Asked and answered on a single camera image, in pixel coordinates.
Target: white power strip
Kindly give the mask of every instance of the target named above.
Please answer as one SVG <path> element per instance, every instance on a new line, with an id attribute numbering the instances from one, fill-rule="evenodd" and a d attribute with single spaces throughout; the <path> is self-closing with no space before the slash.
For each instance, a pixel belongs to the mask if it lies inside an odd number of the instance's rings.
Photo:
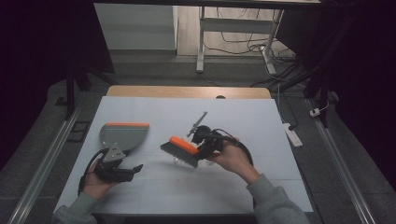
<path id="1" fill-rule="evenodd" d="M 289 123 L 284 123 L 283 127 L 285 128 L 285 132 L 288 135 L 289 140 L 293 144 L 294 147 L 300 147 L 303 145 L 300 138 L 297 136 L 297 133 L 294 130 L 289 130 Z"/>

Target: person's right hand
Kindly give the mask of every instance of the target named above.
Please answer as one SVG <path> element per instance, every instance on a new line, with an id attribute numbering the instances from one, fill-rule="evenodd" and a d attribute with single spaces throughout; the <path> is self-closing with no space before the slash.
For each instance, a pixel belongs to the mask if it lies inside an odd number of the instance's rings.
<path id="1" fill-rule="evenodd" d="M 225 170 L 236 173 L 248 184 L 253 183 L 260 176 L 248 161 L 245 152 L 229 141 L 224 140 L 221 153 L 210 156 L 207 160 L 216 162 Z"/>

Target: brush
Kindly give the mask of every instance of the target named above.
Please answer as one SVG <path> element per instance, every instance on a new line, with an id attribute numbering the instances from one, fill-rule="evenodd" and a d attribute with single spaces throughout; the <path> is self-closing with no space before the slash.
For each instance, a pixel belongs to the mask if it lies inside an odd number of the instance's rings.
<path id="1" fill-rule="evenodd" d="M 194 158 L 194 155 L 199 152 L 198 148 L 179 137 L 172 136 L 169 142 L 161 145 L 161 149 L 194 168 L 198 167 L 199 159 Z"/>

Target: power plug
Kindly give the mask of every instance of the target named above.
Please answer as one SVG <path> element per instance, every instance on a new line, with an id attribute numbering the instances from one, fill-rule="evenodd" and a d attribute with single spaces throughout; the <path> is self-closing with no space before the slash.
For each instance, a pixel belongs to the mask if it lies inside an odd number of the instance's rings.
<path id="1" fill-rule="evenodd" d="M 310 111 L 309 111 L 309 114 L 310 114 L 311 117 L 313 118 L 313 117 L 316 117 L 317 115 L 319 115 L 319 114 L 320 114 L 320 111 L 319 111 L 318 108 L 316 108 L 316 109 L 310 110 Z"/>

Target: white tabletop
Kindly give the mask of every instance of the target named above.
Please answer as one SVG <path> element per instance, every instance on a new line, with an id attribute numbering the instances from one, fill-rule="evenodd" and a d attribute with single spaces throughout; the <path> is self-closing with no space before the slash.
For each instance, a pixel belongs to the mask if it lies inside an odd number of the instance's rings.
<path id="1" fill-rule="evenodd" d="M 55 210 L 76 198 L 78 181 L 91 157 L 103 148 L 99 132 L 108 122 L 147 122 L 145 141 L 120 168 L 144 164 L 132 182 L 117 185 L 95 209 L 111 215 L 250 214 L 252 198 L 246 183 L 217 164 L 200 161 L 194 169 L 174 163 L 160 145 L 172 135 L 183 136 L 207 111 L 201 124 L 240 138 L 255 167 L 305 212 L 312 212 L 304 182 L 277 113 L 274 100 L 104 97 Z"/>

